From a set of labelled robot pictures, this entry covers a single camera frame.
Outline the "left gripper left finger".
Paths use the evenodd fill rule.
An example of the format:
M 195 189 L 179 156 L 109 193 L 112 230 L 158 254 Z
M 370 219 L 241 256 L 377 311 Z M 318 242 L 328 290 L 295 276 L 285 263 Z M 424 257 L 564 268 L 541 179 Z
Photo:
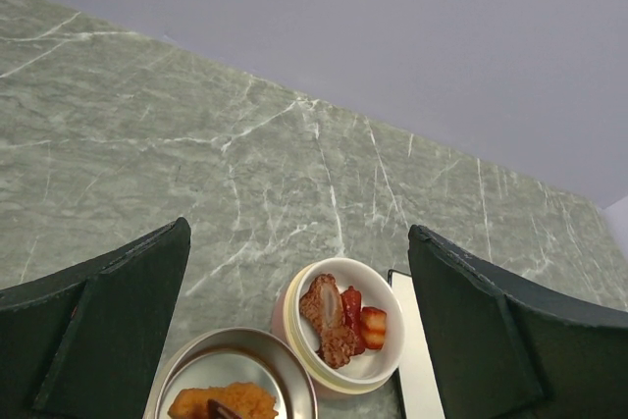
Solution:
M 178 218 L 2 289 L 2 417 L 141 417 L 189 252 L 190 226 Z

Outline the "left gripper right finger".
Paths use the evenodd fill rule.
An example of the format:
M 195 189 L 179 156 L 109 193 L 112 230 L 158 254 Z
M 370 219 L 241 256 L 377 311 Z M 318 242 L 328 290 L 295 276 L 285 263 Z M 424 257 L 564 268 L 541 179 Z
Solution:
M 526 280 L 424 226 L 408 238 L 446 417 L 626 417 L 625 312 Z

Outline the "pork belly cube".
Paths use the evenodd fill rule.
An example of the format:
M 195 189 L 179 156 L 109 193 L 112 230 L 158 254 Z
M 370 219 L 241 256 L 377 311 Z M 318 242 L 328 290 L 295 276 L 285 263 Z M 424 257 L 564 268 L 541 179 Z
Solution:
M 373 306 L 365 306 L 360 313 L 360 333 L 365 346 L 370 350 L 381 350 L 387 332 L 387 312 Z

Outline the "brown chicken wing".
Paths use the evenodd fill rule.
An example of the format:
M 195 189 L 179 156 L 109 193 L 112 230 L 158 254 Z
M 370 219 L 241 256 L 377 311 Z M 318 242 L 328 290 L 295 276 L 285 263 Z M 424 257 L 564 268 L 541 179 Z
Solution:
M 207 401 L 207 414 L 209 419 L 241 419 L 237 413 L 215 399 Z

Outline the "red bone-shaped meat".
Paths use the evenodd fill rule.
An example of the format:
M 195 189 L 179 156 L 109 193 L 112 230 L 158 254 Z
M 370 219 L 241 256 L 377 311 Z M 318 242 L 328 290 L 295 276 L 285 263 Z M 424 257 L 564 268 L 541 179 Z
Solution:
M 360 355 L 366 349 L 360 325 L 362 308 L 361 292 L 354 286 L 349 286 L 340 296 L 344 311 L 344 323 L 353 331 L 355 337 L 355 348 L 353 349 L 353 354 Z

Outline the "orange fried nugget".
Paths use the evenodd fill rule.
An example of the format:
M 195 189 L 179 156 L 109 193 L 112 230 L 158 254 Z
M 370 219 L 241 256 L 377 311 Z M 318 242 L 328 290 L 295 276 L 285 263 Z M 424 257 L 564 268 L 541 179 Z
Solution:
M 226 387 L 184 389 L 168 409 L 171 418 L 209 419 L 207 401 L 215 399 L 241 418 L 273 419 L 279 412 L 276 399 L 254 383 L 232 383 Z

